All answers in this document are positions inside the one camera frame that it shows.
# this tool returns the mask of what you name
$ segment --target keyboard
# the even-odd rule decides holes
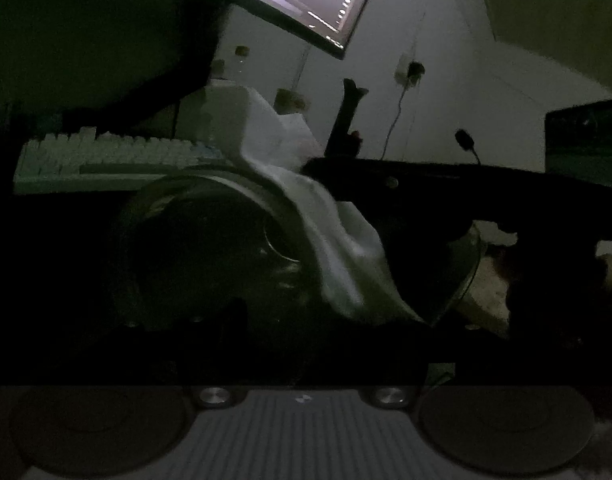
[[[96,134],[48,134],[29,140],[14,173],[15,194],[136,190],[166,174],[200,164],[227,163],[202,142]]]

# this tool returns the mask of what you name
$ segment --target white cloth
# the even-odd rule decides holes
[[[421,321],[395,287],[377,231],[352,203],[336,202],[321,184],[297,173],[323,155],[303,117],[279,116],[255,90],[232,83],[218,82],[204,92],[201,110],[211,120],[193,137],[272,180],[293,201],[321,269],[324,300],[363,322]]]

